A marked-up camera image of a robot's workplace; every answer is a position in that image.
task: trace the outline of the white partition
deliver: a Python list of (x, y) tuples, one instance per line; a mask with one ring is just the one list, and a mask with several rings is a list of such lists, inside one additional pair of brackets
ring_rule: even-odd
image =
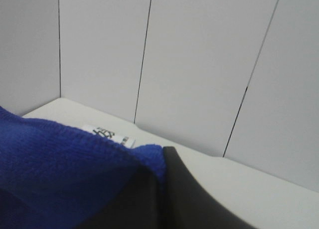
[(150, 0), (60, 0), (62, 96), (133, 121)]
[(152, 0), (136, 124), (222, 156), (277, 0)]
[(226, 157), (319, 192), (319, 0), (280, 0)]
[(0, 106), (25, 114), (59, 97), (58, 0), (0, 0)]

